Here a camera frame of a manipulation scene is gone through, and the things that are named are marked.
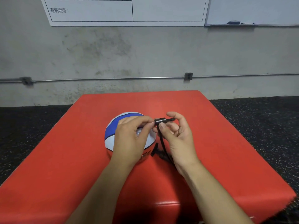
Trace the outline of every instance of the left hand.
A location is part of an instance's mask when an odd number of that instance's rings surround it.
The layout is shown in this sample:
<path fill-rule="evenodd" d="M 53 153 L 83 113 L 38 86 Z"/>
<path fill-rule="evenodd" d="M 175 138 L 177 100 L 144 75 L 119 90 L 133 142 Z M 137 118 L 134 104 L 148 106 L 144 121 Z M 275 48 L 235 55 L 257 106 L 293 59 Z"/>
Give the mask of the left hand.
<path fill-rule="evenodd" d="M 144 126 L 139 136 L 137 128 Z M 112 162 L 133 168 L 142 156 L 150 130 L 155 126 L 149 116 L 132 116 L 118 122 L 114 135 Z"/>

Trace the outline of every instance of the fingernail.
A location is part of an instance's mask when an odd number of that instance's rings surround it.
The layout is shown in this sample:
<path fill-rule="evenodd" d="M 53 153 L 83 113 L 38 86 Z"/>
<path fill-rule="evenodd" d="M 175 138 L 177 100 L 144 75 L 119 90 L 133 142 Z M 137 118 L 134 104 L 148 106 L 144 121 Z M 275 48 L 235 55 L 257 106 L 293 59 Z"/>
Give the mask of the fingernail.
<path fill-rule="evenodd" d="M 160 129 L 163 129 L 163 128 L 165 128 L 165 127 L 166 127 L 165 123 L 162 122 L 162 123 L 159 124 L 159 128 L 160 128 Z"/>

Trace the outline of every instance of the whiteboard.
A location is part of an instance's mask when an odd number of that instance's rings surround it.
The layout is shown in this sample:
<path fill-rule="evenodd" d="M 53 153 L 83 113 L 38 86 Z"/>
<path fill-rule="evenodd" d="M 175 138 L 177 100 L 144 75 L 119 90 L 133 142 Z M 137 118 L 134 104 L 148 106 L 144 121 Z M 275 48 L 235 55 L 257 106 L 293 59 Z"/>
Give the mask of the whiteboard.
<path fill-rule="evenodd" d="M 204 26 L 209 0 L 42 0 L 51 26 Z"/>
<path fill-rule="evenodd" d="M 299 0 L 210 0 L 206 26 L 298 26 Z"/>

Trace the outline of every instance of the red padded block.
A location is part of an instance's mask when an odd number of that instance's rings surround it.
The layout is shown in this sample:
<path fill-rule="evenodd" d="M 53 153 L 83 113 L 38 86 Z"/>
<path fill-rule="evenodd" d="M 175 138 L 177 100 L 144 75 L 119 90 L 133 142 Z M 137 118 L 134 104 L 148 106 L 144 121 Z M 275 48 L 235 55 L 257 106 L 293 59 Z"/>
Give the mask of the red padded block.
<path fill-rule="evenodd" d="M 0 223 L 63 223 L 109 162 L 104 131 L 134 111 L 183 114 L 206 168 L 255 223 L 284 209 L 291 187 L 199 91 L 83 95 L 0 187 Z M 134 167 L 114 222 L 174 223 L 200 214 L 184 179 L 156 155 Z"/>

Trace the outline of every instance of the gray concrete wall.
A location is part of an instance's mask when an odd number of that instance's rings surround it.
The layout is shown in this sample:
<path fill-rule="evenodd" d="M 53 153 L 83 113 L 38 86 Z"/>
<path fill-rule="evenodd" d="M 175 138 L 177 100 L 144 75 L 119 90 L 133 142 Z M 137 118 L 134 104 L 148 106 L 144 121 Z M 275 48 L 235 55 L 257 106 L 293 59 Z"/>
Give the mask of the gray concrete wall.
<path fill-rule="evenodd" d="M 51 27 L 40 0 L 0 0 L 0 78 L 299 72 L 299 28 Z M 0 106 L 86 93 L 200 90 L 208 99 L 299 95 L 299 76 L 0 84 Z"/>

